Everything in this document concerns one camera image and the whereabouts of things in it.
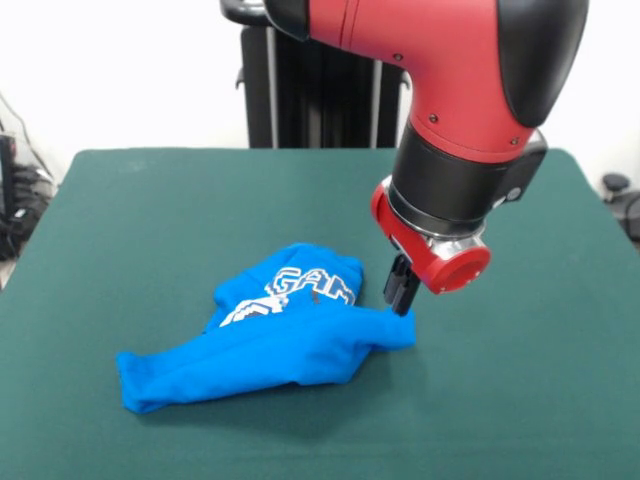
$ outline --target black device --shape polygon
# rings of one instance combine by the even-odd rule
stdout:
[[[605,203],[627,236],[640,242],[640,190],[630,190],[629,178],[610,173],[602,178],[607,195]]]
[[[0,134],[2,202],[0,203],[0,261],[20,256],[53,194],[53,185],[38,167],[16,162],[15,138]]]

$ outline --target electrical cable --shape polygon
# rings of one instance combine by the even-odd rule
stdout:
[[[2,92],[0,92],[0,101],[2,101],[2,103],[7,108],[7,110],[9,110],[9,113],[11,115],[13,115],[15,117],[15,119],[18,121],[18,123],[20,124],[20,127],[22,128],[22,135],[24,136],[24,140],[25,140],[26,144],[29,146],[29,149],[31,150],[31,153],[33,153],[33,156],[35,157],[35,159],[38,161],[38,163],[40,164],[42,169],[45,172],[47,172],[47,174],[51,178],[53,178],[53,174],[51,173],[51,170],[49,170],[49,167],[47,167],[47,164],[44,162],[44,160],[38,154],[38,152],[36,152],[36,149],[33,147],[32,143],[31,143],[31,138],[29,138],[29,131],[27,130],[26,123],[24,122],[22,117],[16,113],[16,111],[13,109],[13,107],[11,107],[11,104],[7,101],[7,99],[4,98],[4,95],[2,95]]]

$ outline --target table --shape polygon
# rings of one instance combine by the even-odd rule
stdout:
[[[0,296],[0,478],[638,478],[640,263],[560,151],[491,215],[486,274],[420,292],[415,348],[346,386],[121,407],[116,352],[198,335],[215,286],[290,243],[361,258],[382,308],[368,202],[392,159],[81,153]]]

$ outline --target black cylindrical joint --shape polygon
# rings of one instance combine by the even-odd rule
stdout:
[[[298,40],[309,38],[309,0],[264,0],[271,23]]]
[[[408,124],[396,157],[389,200],[401,217],[420,229],[469,235],[492,209],[511,163],[478,163],[449,155]]]

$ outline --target black stand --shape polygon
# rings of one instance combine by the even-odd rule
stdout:
[[[221,0],[241,34],[252,148],[396,146],[403,71],[268,26],[259,2]]]

